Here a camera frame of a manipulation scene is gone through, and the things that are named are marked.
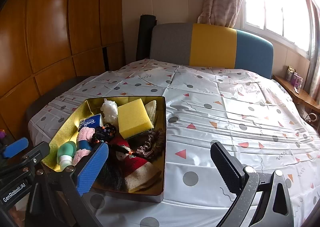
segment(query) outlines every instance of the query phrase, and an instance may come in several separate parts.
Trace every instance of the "red and white knitted sock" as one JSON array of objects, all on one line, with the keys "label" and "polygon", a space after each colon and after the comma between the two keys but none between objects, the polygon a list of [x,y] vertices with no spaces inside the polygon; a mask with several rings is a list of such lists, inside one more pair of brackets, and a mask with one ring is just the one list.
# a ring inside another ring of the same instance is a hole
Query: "red and white knitted sock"
[{"label": "red and white knitted sock", "polygon": [[[116,136],[110,144],[123,146],[130,151],[129,144],[121,136]],[[144,158],[136,157],[129,154],[116,152],[124,179],[126,180],[129,193],[133,193],[143,188],[152,185],[160,176],[161,171],[145,160]]]}]

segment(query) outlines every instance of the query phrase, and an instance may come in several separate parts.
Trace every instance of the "headboard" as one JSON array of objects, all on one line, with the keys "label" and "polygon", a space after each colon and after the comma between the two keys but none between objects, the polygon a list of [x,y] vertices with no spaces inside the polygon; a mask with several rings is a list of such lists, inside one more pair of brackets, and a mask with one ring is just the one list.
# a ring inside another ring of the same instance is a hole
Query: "headboard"
[{"label": "headboard", "polygon": [[271,78],[272,44],[254,34],[192,23],[153,28],[150,58],[191,66],[245,69]]}]

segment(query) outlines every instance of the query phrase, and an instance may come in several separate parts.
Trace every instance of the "yellow sponge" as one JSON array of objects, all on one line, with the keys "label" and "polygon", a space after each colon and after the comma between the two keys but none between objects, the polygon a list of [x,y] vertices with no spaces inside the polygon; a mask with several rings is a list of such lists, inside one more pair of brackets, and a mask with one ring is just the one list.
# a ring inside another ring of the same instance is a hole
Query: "yellow sponge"
[{"label": "yellow sponge", "polygon": [[119,133],[126,139],[153,128],[141,99],[118,107]]}]

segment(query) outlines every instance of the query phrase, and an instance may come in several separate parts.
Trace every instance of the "white patterned plastic sheet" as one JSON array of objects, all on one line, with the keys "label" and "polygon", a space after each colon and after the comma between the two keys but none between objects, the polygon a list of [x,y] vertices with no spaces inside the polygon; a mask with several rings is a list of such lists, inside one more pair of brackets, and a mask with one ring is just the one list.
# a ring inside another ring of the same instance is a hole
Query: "white patterned plastic sheet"
[{"label": "white patterned plastic sheet", "polygon": [[[90,77],[29,122],[33,143],[49,142],[87,98],[162,95],[167,106],[164,200],[159,204],[84,195],[103,226],[212,227],[235,199],[210,158],[213,140],[258,172],[281,169],[300,226],[320,197],[320,141],[275,82],[245,70],[186,67],[155,60]],[[256,196],[242,226],[257,207]]]}]

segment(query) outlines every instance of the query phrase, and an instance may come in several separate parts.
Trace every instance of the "metal bolt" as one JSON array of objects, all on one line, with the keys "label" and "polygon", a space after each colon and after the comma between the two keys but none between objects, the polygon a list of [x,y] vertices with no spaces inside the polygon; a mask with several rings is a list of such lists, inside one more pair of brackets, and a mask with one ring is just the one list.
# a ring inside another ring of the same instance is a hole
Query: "metal bolt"
[{"label": "metal bolt", "polygon": [[253,173],[255,171],[255,169],[252,167],[252,166],[246,166],[244,168],[244,170],[247,172],[247,173]]},{"label": "metal bolt", "polygon": [[37,175],[42,175],[43,174],[43,170],[42,169],[37,170],[36,174]]},{"label": "metal bolt", "polygon": [[65,171],[68,173],[71,173],[74,170],[74,166],[73,165],[69,165],[65,168]]},{"label": "metal bolt", "polygon": [[282,171],[279,170],[279,169],[277,169],[275,173],[276,173],[277,176],[282,176],[283,175]]}]

